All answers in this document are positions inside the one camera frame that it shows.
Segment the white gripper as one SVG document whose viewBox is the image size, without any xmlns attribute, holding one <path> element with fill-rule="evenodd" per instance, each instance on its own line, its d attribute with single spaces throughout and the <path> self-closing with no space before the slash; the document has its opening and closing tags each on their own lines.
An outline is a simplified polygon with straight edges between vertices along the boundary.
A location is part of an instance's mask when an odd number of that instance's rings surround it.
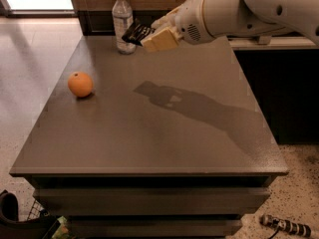
<svg viewBox="0 0 319 239">
<path fill-rule="evenodd" d="M 141 40 L 142 46 L 148 52 L 158 52 L 177 48 L 182 38 L 192 45 L 212 42 L 212 5 L 211 0 L 184 1 L 151 24 L 155 31 Z"/>
</svg>

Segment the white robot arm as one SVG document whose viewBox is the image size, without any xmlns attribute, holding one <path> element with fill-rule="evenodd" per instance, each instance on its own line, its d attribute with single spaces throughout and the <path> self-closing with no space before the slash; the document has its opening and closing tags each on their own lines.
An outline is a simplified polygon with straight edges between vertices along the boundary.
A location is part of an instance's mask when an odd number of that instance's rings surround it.
<svg viewBox="0 0 319 239">
<path fill-rule="evenodd" d="M 254 37 L 288 29 L 319 45 L 319 0 L 186 0 L 152 23 L 142 39 L 149 52 L 181 40 L 209 43 L 222 36 Z"/>
</svg>

